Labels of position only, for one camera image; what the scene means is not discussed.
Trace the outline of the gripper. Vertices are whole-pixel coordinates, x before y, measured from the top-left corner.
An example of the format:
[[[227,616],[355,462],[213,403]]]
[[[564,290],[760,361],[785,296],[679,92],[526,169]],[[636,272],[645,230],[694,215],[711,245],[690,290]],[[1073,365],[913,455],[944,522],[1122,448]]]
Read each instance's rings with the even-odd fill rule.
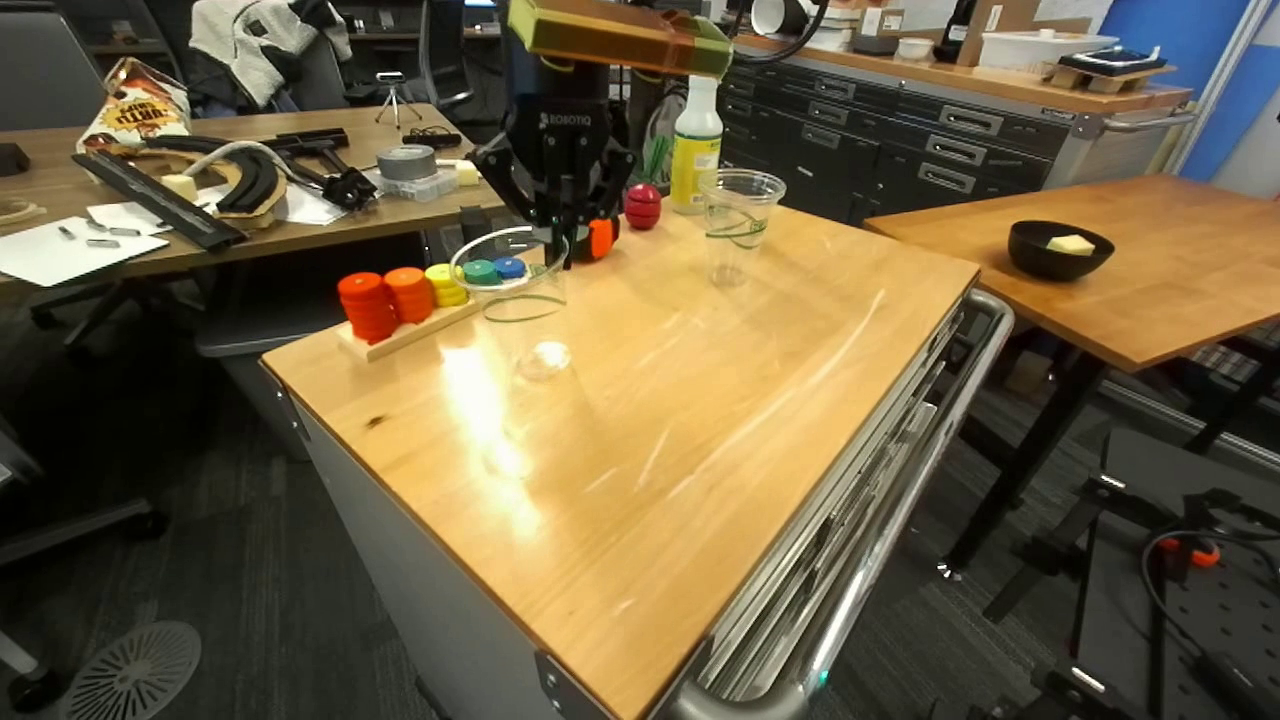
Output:
[[[602,63],[508,47],[507,137],[468,152],[480,177],[544,241],[548,266],[586,263],[582,251],[590,220],[620,219],[636,155],[627,149],[605,150],[608,79],[609,67]]]

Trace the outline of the stack of yellow rings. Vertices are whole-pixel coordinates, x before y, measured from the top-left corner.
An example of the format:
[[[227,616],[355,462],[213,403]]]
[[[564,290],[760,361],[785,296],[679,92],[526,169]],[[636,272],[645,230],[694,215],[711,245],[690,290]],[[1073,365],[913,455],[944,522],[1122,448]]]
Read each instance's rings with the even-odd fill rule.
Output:
[[[431,286],[436,307],[458,307],[470,301],[468,291],[456,279],[449,264],[430,265],[424,270],[424,277]]]

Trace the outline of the stack of orange rings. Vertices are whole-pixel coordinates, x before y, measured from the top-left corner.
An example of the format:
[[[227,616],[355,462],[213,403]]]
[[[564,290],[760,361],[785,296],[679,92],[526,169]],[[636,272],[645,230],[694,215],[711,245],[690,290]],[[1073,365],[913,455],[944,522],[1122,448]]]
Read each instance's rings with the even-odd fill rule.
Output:
[[[383,277],[383,282],[401,324],[420,324],[434,314],[435,290],[422,268],[396,268]]]

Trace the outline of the stack of red-orange rings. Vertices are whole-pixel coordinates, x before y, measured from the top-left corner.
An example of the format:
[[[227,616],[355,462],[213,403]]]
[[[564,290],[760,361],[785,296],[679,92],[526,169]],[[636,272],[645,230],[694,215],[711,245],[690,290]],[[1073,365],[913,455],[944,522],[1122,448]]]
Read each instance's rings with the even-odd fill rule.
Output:
[[[378,345],[390,338],[399,327],[390,292],[378,273],[346,275],[338,281],[337,292],[355,338]]]

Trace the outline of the red egg-shaped toy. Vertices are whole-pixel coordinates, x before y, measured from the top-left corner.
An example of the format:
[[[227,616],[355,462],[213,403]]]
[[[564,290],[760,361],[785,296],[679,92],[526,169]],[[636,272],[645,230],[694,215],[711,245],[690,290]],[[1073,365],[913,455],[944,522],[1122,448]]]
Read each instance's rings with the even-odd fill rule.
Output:
[[[649,183],[636,183],[627,188],[623,197],[623,215],[634,231],[650,231],[660,220],[663,196]]]

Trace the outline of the plain clear plastic cup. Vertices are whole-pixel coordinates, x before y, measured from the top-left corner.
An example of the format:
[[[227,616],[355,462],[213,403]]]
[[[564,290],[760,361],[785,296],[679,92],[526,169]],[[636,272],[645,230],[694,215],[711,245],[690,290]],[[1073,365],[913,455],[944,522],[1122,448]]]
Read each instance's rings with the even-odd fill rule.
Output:
[[[524,380],[548,380],[572,360],[562,320],[568,305],[563,266],[544,261],[544,241],[530,225],[493,231],[451,258],[456,279],[480,314],[503,365]]]

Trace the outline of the clear plastic box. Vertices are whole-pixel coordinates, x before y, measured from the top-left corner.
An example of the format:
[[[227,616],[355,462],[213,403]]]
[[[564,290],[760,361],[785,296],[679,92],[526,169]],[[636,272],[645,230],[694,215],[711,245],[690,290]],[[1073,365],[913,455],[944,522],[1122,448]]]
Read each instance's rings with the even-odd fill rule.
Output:
[[[366,170],[365,176],[380,195],[415,202],[431,202],[460,187],[458,173],[452,169],[438,170],[420,179],[388,179],[378,169]]]

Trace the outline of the yellow spray bottle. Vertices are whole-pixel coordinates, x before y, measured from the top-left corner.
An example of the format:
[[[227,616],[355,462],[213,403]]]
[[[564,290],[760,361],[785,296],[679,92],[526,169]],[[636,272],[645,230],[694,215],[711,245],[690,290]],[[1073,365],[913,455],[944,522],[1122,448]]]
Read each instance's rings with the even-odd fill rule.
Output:
[[[718,87],[714,76],[690,76],[685,108],[675,120],[669,201],[682,215],[703,211],[700,183],[719,167],[724,126],[717,110]]]

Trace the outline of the clear cup with green print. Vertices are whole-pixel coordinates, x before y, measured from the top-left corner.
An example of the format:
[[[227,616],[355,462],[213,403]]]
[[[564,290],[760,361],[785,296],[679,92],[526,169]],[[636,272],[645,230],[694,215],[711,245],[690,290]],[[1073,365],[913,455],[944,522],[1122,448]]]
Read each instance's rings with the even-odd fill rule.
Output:
[[[731,288],[748,282],[765,243],[771,217],[787,188],[783,179],[768,172],[733,167],[700,181],[712,284]]]

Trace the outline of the small tripod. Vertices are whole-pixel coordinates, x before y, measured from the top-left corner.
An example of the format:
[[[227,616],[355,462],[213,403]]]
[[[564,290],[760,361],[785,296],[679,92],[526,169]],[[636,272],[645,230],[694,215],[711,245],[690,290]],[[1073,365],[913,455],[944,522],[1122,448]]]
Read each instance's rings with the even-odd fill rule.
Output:
[[[385,91],[385,97],[379,106],[374,122],[378,124],[390,123],[397,131],[404,128],[403,114],[407,111],[411,120],[422,120],[422,114],[413,105],[413,97],[407,86],[404,74],[399,70],[383,70],[375,74],[375,83]]]

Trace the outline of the black clamp tool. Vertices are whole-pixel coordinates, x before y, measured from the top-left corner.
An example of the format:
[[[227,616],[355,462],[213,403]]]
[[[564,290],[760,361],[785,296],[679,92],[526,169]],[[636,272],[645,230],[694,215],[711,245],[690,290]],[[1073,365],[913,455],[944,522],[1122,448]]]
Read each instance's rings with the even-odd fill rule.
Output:
[[[300,177],[297,183],[319,190],[324,200],[343,210],[361,211],[378,196],[378,187],[364,172],[339,156],[338,151],[349,146],[342,128],[282,133],[266,145]]]

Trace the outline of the wooden desk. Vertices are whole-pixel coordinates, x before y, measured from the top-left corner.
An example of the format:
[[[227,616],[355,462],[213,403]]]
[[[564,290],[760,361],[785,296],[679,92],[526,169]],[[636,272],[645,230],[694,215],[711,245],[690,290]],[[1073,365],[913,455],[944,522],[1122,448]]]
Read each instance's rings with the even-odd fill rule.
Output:
[[[342,128],[349,143],[339,155],[351,167],[365,167],[375,163],[378,151],[399,143],[402,136],[394,126],[375,122],[375,114],[371,108],[347,108],[209,118],[192,120],[191,129],[195,135],[216,138],[266,140],[282,133]],[[31,163],[26,173],[0,178],[0,199],[23,199],[45,210],[31,222],[0,228],[0,236],[69,217],[82,217],[91,205],[119,201],[118,193],[97,184],[70,160],[79,135],[81,129],[72,127],[0,131],[0,143],[18,145]],[[351,213],[326,225],[276,222],[266,229],[252,232],[248,240],[220,254],[205,252],[186,238],[170,234],[165,249],[70,284],[74,288],[115,284],[132,278],[187,273],[195,268],[251,258],[435,229],[454,224],[465,208],[479,208],[492,217],[506,214],[506,206],[485,183],[462,187],[431,202],[384,197],[364,211]]]

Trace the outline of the tool cabinet with wood top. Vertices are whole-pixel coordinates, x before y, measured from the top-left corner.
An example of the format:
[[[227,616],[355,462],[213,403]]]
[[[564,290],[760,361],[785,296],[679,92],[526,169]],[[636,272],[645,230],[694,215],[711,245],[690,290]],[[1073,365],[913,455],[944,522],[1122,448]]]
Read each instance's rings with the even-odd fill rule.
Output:
[[[264,357],[438,720],[653,720],[977,264],[782,208],[740,287],[672,217],[566,274],[571,364],[481,316]]]

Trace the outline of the curved black and wood pieces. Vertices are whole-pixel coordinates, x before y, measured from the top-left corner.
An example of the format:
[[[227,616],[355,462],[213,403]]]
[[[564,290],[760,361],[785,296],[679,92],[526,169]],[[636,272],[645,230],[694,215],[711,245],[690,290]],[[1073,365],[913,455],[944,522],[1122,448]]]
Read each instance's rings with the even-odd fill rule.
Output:
[[[239,231],[273,225],[291,184],[283,160],[257,141],[165,135],[134,155],[165,163],[164,186]]]

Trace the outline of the office chair with jacket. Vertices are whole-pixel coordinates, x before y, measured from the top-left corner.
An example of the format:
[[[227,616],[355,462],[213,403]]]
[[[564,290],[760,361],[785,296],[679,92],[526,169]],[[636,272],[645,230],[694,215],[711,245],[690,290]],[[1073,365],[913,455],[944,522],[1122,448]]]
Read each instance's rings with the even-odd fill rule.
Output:
[[[302,76],[303,54],[316,44],[340,65],[353,55],[346,22],[328,0],[195,0],[191,97],[265,111]]]

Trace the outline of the black drawer cabinet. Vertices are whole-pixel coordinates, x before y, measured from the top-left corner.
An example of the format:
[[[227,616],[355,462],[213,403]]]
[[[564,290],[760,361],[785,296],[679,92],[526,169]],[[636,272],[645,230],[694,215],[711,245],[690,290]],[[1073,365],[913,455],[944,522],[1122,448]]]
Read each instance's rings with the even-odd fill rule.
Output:
[[[1125,179],[1193,120],[1185,88],[1119,94],[1037,76],[803,49],[740,35],[718,92],[724,167],[768,172],[788,208],[873,217]]]

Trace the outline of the long black bar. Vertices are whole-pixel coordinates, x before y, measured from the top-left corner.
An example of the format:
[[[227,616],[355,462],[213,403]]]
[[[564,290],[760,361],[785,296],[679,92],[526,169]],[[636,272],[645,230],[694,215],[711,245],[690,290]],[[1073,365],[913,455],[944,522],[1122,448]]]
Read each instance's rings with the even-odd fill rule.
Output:
[[[70,160],[106,187],[151,211],[173,231],[205,252],[223,252],[248,236],[216,219],[193,201],[110,152],[78,152]]]

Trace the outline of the snack bag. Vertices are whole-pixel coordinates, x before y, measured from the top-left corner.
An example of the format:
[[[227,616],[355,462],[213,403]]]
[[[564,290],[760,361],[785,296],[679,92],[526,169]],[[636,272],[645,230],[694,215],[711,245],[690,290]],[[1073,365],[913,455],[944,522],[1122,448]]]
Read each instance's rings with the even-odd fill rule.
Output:
[[[191,135],[188,88],[134,56],[124,56],[104,78],[102,108],[76,143],[77,152],[109,146],[140,147],[148,138]]]

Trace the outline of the black bowl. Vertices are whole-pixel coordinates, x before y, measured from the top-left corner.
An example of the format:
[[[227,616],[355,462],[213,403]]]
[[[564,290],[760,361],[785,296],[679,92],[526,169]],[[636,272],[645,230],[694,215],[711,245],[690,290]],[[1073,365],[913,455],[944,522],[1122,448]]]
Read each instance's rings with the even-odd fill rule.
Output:
[[[1085,236],[1096,245],[1092,256],[1064,255],[1044,247],[1051,237],[1075,233]],[[1115,254],[1115,243],[1102,234],[1061,222],[1015,222],[1007,236],[1007,254],[1018,270],[1042,281],[1060,283],[1089,275]]]

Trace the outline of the white paper sheet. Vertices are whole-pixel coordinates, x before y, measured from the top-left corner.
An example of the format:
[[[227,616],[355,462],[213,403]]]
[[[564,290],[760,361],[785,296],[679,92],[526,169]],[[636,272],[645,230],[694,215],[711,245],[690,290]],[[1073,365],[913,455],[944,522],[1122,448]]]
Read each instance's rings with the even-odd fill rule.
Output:
[[[168,245],[156,236],[119,234],[69,217],[0,236],[0,274],[51,288]]]

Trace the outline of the white plastic bin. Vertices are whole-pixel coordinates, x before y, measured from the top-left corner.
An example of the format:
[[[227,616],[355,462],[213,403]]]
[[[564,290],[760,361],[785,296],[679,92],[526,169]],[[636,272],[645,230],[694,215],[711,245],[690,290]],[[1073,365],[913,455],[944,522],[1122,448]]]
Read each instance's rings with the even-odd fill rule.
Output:
[[[1117,44],[1117,37],[1087,35],[1051,28],[984,32],[977,65],[992,70],[1043,73],[1059,64],[1061,56],[1089,53]]]

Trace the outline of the grey office chair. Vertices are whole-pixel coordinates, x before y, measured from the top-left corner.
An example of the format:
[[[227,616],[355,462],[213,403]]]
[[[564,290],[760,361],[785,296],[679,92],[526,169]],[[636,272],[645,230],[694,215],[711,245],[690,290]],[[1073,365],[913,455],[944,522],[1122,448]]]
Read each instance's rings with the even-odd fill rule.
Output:
[[[50,0],[0,0],[0,132],[87,126],[105,100],[99,67]]]

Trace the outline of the black tray on wooden stand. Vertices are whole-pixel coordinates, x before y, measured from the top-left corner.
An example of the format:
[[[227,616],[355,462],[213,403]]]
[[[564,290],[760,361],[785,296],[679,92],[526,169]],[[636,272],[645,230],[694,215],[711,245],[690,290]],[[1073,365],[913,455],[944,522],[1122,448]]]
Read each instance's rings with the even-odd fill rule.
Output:
[[[1174,70],[1160,46],[1149,53],[1112,46],[1064,55],[1042,81],[1055,88],[1119,95],[1143,90],[1156,76]]]

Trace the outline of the wooden table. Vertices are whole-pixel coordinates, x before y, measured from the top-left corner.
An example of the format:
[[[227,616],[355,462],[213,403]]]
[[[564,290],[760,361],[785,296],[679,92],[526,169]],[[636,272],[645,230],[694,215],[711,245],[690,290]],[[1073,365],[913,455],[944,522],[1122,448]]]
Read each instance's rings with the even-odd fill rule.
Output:
[[[1016,222],[1061,222],[1115,250],[1074,282],[1015,268]],[[1178,176],[1138,176],[874,217],[869,231],[977,263],[980,287],[1076,356],[1018,445],[979,421],[966,439],[998,469],[938,571],[959,580],[1108,370],[1137,374],[1280,322],[1280,202]]]

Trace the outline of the orange clamp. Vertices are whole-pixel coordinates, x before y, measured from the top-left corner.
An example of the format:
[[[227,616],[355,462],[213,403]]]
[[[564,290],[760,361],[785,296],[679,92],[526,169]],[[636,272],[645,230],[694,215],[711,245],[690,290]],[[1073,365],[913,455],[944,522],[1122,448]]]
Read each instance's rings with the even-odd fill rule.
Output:
[[[1212,568],[1221,559],[1220,546],[1211,539],[1166,537],[1157,546],[1165,553],[1185,553],[1188,562],[1196,568]]]

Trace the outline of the grey duct tape roll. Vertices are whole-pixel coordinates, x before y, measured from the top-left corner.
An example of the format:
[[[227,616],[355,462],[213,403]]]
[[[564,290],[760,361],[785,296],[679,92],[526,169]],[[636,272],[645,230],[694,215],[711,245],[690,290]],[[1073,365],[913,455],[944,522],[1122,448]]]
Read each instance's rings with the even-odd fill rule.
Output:
[[[438,173],[435,150],[419,143],[399,145],[379,151],[376,165],[383,179],[394,182],[422,181]]]

